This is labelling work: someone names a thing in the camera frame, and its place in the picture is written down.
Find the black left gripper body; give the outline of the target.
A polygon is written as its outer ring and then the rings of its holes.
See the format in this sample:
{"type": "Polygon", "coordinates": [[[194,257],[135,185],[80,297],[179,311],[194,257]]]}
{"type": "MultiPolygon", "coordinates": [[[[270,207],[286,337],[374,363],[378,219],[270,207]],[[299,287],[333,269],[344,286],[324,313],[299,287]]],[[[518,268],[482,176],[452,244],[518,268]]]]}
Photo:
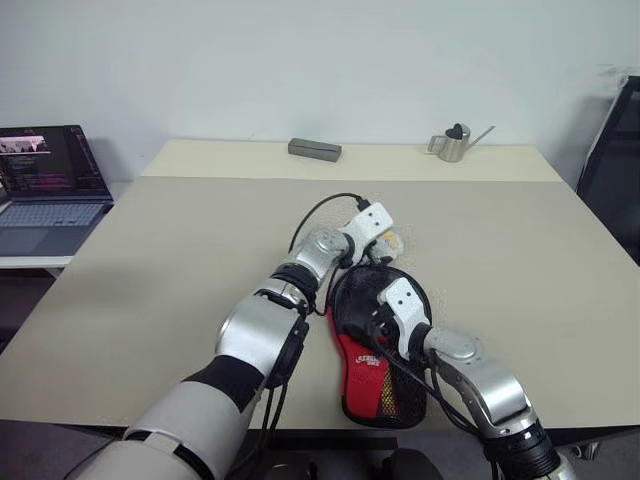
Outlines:
{"type": "Polygon", "coordinates": [[[384,263],[384,244],[376,240],[368,245],[356,265],[376,265],[384,263]]]}

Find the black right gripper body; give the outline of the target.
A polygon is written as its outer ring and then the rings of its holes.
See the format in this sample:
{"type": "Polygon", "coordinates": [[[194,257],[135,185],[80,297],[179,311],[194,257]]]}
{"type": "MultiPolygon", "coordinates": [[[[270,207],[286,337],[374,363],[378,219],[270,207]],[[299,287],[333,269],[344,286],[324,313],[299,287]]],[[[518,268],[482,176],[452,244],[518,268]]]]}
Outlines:
{"type": "Polygon", "coordinates": [[[380,347],[384,351],[398,350],[399,328],[388,305],[380,305],[371,313],[367,335],[372,347],[380,347]]]}

